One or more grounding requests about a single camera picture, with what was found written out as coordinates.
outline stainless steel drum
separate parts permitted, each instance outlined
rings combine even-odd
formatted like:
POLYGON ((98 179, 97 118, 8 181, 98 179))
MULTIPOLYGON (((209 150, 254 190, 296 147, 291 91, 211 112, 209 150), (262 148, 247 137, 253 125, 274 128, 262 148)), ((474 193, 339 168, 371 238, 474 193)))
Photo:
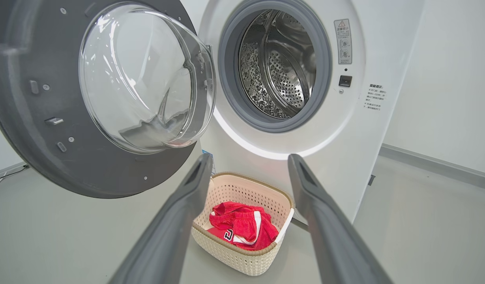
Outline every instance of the stainless steel drum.
POLYGON ((249 99, 262 112, 288 119, 307 103, 316 79, 313 44, 291 15, 266 10, 246 30, 239 74, 249 99))

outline white stripe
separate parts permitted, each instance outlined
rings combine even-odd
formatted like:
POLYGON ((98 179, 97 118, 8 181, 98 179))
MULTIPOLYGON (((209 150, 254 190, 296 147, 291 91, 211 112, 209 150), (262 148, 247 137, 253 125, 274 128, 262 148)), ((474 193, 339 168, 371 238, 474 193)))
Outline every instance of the white stripe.
POLYGON ((281 228, 281 230, 279 231, 279 234, 277 235, 277 238, 275 238, 275 243, 276 244, 278 244, 284 238, 284 233, 286 233, 286 229, 290 225, 290 222, 291 222, 291 219, 293 218, 293 213, 294 212, 295 212, 295 210, 293 208, 291 208, 290 209, 290 214, 288 215, 288 218, 286 218, 286 221, 285 221, 283 227, 281 228))
POLYGON ((257 224, 257 237, 255 238, 255 241, 246 241, 245 238, 234 235, 234 243, 254 245, 257 242, 258 236, 260 235, 260 226, 262 225, 262 215, 260 214, 260 211, 253 211, 253 215, 255 216, 255 223, 257 224))

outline washing machine door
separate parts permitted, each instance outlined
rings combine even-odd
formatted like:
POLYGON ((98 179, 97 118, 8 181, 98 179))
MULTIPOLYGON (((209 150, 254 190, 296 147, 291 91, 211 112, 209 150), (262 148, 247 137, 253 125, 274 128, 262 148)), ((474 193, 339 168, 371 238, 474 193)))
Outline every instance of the washing machine door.
POLYGON ((179 0, 0 0, 0 128, 70 191, 143 192, 209 123, 215 72, 179 0))

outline red clothing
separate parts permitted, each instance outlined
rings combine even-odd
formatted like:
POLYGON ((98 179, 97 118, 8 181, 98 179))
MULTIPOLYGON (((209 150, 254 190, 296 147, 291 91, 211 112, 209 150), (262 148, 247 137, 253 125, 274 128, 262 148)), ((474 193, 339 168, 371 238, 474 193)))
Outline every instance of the red clothing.
POLYGON ((208 232, 245 250, 262 250, 278 235, 271 216, 262 207, 223 202, 212 208, 208 232))

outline white plastic basket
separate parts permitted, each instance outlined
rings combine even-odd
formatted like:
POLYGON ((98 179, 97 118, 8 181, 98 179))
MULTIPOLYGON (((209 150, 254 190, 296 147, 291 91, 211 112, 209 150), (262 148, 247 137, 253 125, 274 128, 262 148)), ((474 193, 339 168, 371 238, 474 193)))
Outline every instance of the white plastic basket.
POLYGON ((215 174, 209 184, 206 206, 193 221, 191 233, 204 250, 231 268, 246 275, 262 275, 271 266, 293 217, 293 199, 281 190, 236 173, 215 174), (212 207, 225 201, 263 207, 278 228, 275 241, 262 250, 244 250, 207 232, 212 207))

